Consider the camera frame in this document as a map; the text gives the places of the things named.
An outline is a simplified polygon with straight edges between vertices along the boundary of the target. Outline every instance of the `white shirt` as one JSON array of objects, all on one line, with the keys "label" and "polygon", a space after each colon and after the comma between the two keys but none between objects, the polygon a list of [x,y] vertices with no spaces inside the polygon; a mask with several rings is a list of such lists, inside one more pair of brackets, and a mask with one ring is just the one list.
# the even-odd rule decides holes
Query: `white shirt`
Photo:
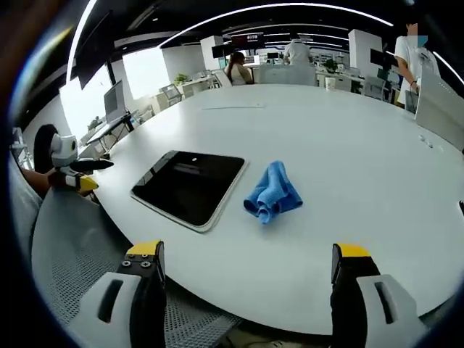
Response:
[{"label": "white shirt", "polygon": [[290,65],[309,65],[311,51],[300,39],[295,38],[286,47],[284,56],[290,59]]},{"label": "white shirt", "polygon": [[[400,36],[397,38],[394,55],[403,58],[407,63],[407,68],[413,74],[414,80],[419,80],[422,76],[422,69],[426,67],[432,69],[438,76],[438,64],[435,56],[426,48],[418,47],[417,36]],[[410,90],[410,84],[403,79],[398,102],[406,104],[406,91]]]},{"label": "white shirt", "polygon": [[234,64],[232,67],[232,72],[231,72],[231,77],[232,77],[232,86],[242,86],[246,85],[247,82],[245,81],[244,77],[240,73],[240,69],[237,66],[237,64]]}]

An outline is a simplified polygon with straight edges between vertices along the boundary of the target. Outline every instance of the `potted plant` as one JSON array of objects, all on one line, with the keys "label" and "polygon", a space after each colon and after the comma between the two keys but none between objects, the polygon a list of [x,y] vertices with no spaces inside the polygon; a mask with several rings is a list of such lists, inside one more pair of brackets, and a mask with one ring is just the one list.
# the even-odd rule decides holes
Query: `potted plant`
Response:
[{"label": "potted plant", "polygon": [[338,69],[338,65],[334,62],[333,59],[327,59],[324,63],[324,68],[327,69],[327,73],[334,74]]},{"label": "potted plant", "polygon": [[182,83],[186,82],[188,78],[189,78],[189,77],[188,77],[187,75],[179,74],[179,75],[177,75],[177,78],[175,78],[174,84],[175,84],[176,86],[179,86],[179,85],[181,85]]}]

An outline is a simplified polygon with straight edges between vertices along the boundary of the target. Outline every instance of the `desk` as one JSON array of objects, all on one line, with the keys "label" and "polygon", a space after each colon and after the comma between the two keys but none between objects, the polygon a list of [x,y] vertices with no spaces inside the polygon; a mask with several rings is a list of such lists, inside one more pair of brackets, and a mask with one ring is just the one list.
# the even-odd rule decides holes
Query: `desk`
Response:
[{"label": "desk", "polygon": [[[262,107],[246,108],[260,103]],[[217,107],[228,105],[223,109]],[[95,172],[103,208],[132,242],[162,239],[166,273],[219,308],[270,327],[331,334],[331,250],[369,250],[422,315],[448,299],[464,269],[462,154],[391,104],[310,86],[208,90],[119,141]],[[419,139],[424,135],[434,145]],[[249,166],[217,225],[195,233],[131,198],[170,150],[240,156]],[[261,225],[243,199],[274,160],[304,205]]]},{"label": "desk", "polygon": [[128,113],[126,116],[123,116],[119,120],[117,120],[117,122],[107,123],[106,125],[101,127],[94,135],[92,135],[92,137],[89,140],[87,140],[86,145],[90,145],[96,141],[99,141],[101,147],[103,147],[103,149],[107,151],[108,149],[104,145],[102,139],[123,123],[126,125],[129,132],[133,131],[133,126],[131,123],[131,114]]},{"label": "desk", "polygon": [[351,76],[351,75],[345,75],[345,74],[332,74],[332,73],[329,73],[329,72],[326,72],[326,71],[321,71],[321,70],[316,70],[316,75],[322,75],[324,77],[327,77],[327,78],[349,78],[351,81],[356,81],[356,82],[359,82],[361,84],[364,83],[365,79],[364,78],[357,78],[355,76]]},{"label": "desk", "polygon": [[182,85],[179,86],[179,89],[182,89],[182,92],[186,96],[186,98],[189,98],[190,96],[207,90],[207,83],[210,80],[216,80],[216,77],[214,75],[211,75],[205,78],[197,78],[196,80],[182,83]]}]

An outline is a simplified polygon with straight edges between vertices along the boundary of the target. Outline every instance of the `black hair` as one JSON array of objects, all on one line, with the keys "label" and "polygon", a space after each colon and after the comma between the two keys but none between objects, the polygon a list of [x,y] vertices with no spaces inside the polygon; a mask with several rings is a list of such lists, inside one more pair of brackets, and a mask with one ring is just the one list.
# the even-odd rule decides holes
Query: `black hair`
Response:
[{"label": "black hair", "polygon": [[235,63],[237,63],[239,60],[245,59],[245,56],[243,53],[239,51],[235,51],[234,53],[231,54],[231,60],[229,60],[229,65],[227,66],[227,77],[229,80],[232,82],[232,68]]},{"label": "black hair", "polygon": [[53,168],[50,157],[50,146],[53,136],[58,134],[54,125],[42,125],[34,138],[34,170],[45,174]]},{"label": "black hair", "polygon": [[298,35],[298,33],[296,31],[290,32],[290,39],[291,40],[296,40],[298,38],[299,38],[299,35]]},{"label": "black hair", "polygon": [[419,22],[419,15],[418,15],[417,11],[415,11],[411,7],[407,8],[402,13],[402,17],[403,17],[403,23],[406,24],[406,25],[416,24],[417,22]]}]

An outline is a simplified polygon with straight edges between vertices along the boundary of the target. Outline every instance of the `window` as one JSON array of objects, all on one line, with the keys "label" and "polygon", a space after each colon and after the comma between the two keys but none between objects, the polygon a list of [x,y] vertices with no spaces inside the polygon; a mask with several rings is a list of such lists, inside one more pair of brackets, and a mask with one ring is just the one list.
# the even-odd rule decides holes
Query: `window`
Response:
[{"label": "window", "polygon": [[75,78],[59,90],[67,123],[77,139],[87,134],[87,127],[96,116],[105,117],[104,95],[111,86],[107,67],[103,65],[84,89],[80,89],[79,78]]},{"label": "window", "polygon": [[125,73],[134,99],[153,96],[170,84],[161,49],[144,49],[123,56]]}]

